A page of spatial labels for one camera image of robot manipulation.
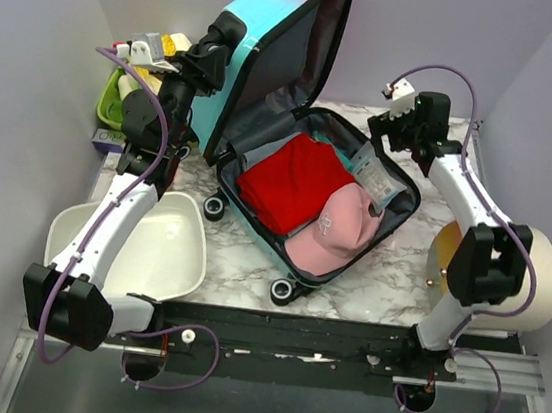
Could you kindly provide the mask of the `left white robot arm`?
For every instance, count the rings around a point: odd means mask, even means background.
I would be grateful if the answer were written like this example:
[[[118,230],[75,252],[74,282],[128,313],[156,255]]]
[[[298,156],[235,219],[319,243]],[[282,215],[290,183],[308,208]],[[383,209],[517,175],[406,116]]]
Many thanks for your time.
[[[186,51],[158,56],[147,40],[97,49],[139,85],[141,123],[157,123],[157,141],[130,139],[126,155],[142,167],[122,167],[82,230],[50,264],[32,264],[23,277],[27,320],[38,341],[52,336],[70,347],[95,350],[105,338],[128,333],[139,346],[159,340],[161,321],[137,295],[107,298],[102,290],[119,251],[172,184],[179,160],[173,140],[192,119],[192,100],[224,84],[233,48],[206,38]]]

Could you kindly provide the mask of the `pink and teal kids suitcase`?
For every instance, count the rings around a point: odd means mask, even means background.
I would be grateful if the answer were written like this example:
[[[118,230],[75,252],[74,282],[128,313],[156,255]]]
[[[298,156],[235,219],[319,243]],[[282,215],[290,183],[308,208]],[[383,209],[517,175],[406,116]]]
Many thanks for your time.
[[[346,119],[317,108],[319,96],[349,18],[353,0],[235,0],[216,18],[216,29],[236,40],[225,69],[223,89],[192,104],[191,127],[206,161],[217,174],[219,188],[205,200],[205,217],[220,220],[234,209],[285,270],[270,287],[278,306],[308,294],[339,276],[401,226],[417,209],[420,192],[400,166],[376,152],[387,171],[406,190],[381,212],[384,216],[367,248],[346,266],[324,276],[299,271],[284,249],[287,235],[267,230],[241,200],[237,179],[271,156],[294,136],[319,131],[352,160],[365,143],[372,143]]]

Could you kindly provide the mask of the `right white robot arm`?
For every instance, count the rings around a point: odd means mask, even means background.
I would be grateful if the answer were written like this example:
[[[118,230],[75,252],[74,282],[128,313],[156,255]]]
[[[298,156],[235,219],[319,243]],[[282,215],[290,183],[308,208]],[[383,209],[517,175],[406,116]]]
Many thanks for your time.
[[[406,79],[388,83],[387,112],[368,120],[371,143],[381,152],[409,151],[422,174],[441,192],[455,217],[461,239],[448,262],[447,292],[414,329],[417,342],[399,350],[400,368],[416,377],[434,367],[433,351],[452,348],[474,318],[495,317],[496,307],[529,285],[519,309],[529,308],[537,292],[530,251],[533,233],[514,224],[486,192],[468,160],[467,144],[448,137],[450,98],[439,92],[416,92]]]

